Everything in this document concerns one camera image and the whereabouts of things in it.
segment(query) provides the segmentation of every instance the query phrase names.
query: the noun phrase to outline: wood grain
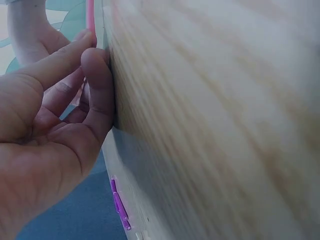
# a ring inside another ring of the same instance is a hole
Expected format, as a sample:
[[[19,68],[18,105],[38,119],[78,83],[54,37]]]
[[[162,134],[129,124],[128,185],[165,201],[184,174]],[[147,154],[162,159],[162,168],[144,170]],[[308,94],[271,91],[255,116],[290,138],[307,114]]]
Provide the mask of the wood grain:
[[[320,239],[320,2],[102,4],[128,238]]]

